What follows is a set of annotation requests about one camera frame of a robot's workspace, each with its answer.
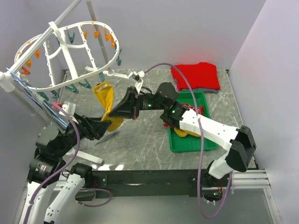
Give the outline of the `red snowflake christmas sock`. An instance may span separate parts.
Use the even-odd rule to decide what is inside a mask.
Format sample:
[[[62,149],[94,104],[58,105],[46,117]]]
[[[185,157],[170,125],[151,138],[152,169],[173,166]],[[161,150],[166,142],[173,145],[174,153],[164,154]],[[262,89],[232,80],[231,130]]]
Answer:
[[[199,105],[199,107],[196,109],[194,106],[187,103],[177,103],[171,109],[169,109],[167,113],[163,113],[161,115],[164,126],[180,129],[179,122],[183,120],[182,116],[186,111],[194,111],[194,113],[204,115],[204,106]]]

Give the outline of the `yellow bear sock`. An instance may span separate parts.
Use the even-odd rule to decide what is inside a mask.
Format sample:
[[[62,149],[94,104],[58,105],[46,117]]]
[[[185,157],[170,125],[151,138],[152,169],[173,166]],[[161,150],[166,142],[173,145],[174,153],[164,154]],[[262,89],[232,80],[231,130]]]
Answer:
[[[175,131],[175,133],[179,136],[179,137],[186,137],[187,135],[191,135],[191,136],[195,136],[195,137],[201,137],[200,134],[196,134],[187,130],[181,130],[178,129],[176,127],[173,128],[173,130]]]

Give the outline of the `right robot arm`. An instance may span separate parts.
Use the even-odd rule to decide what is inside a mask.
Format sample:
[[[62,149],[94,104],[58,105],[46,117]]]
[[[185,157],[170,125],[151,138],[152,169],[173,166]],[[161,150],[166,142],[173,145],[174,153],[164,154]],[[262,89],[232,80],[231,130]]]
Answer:
[[[212,161],[201,181],[206,186],[216,186],[232,171],[246,172],[256,150],[256,143],[249,127],[228,126],[203,115],[177,101],[179,93],[171,83],[159,85],[156,93],[137,93],[129,87],[121,102],[111,110],[110,117],[136,119],[140,111],[162,110],[160,118],[171,127],[198,134],[226,150],[219,159]]]

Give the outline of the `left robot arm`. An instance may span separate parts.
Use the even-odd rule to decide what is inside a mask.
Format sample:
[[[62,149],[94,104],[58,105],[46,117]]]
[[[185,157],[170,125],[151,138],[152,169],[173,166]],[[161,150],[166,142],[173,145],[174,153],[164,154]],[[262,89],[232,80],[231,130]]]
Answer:
[[[55,125],[45,126],[36,140],[36,152],[29,165],[27,196],[21,224],[57,224],[64,208],[82,189],[93,186],[92,167],[76,163],[72,166],[63,188],[53,202],[50,197],[60,174],[69,166],[63,156],[71,149],[78,152],[83,139],[99,140],[111,126],[108,120],[75,115],[61,131]]]

